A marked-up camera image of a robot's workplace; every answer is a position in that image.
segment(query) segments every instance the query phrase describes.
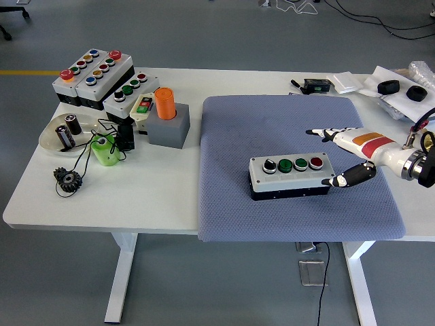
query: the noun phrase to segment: red stripe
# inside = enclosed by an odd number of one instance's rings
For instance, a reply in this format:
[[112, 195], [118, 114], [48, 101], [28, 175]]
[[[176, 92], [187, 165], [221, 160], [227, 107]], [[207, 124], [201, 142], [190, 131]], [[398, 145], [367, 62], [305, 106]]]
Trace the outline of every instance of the red stripe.
[[388, 143], [393, 143], [393, 140], [387, 137], [376, 138], [363, 146], [362, 153], [368, 158], [372, 158], [372, 155], [377, 148]]

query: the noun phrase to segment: yellow floor line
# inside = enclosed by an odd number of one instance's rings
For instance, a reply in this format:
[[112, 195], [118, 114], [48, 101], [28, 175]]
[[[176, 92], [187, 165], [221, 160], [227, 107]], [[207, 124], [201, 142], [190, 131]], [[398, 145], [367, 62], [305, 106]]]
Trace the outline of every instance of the yellow floor line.
[[0, 75], [59, 76], [59, 71], [0, 70]]

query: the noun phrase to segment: gray block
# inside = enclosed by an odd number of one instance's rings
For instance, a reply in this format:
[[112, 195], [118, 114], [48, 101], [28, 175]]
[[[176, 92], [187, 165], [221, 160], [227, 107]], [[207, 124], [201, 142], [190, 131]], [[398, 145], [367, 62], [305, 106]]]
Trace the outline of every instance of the gray block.
[[175, 104], [177, 115], [170, 120], [160, 119], [154, 108], [146, 120], [150, 144], [183, 148], [190, 128], [189, 105]]

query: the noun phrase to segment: battery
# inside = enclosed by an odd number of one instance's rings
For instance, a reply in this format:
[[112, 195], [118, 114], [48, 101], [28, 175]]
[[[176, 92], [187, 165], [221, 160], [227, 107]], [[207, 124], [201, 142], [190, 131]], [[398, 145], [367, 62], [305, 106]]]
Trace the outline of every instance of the battery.
[[304, 88], [310, 93], [329, 92], [330, 86], [329, 79], [304, 79]]
[[56, 128], [57, 137], [59, 137], [63, 147], [65, 149], [72, 148], [75, 146], [75, 141], [73, 135], [69, 131], [68, 127], [64, 124], [61, 124]]
[[69, 131], [71, 131], [71, 134], [79, 134], [82, 132], [82, 127], [80, 127], [79, 120], [77, 120], [77, 117], [75, 114], [69, 114], [65, 117], [65, 122], [67, 123]]

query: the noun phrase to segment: table leg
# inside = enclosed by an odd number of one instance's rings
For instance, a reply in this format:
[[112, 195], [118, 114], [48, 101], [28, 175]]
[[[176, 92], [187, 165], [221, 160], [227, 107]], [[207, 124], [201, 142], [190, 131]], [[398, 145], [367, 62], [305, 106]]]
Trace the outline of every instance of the table leg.
[[360, 259], [361, 255], [369, 250], [374, 243], [374, 241], [343, 242], [347, 269], [361, 326], [377, 325]]
[[131, 264], [135, 255], [137, 233], [114, 232], [112, 236], [115, 238], [121, 251], [104, 322], [119, 324], [127, 292], [128, 278], [130, 277]]

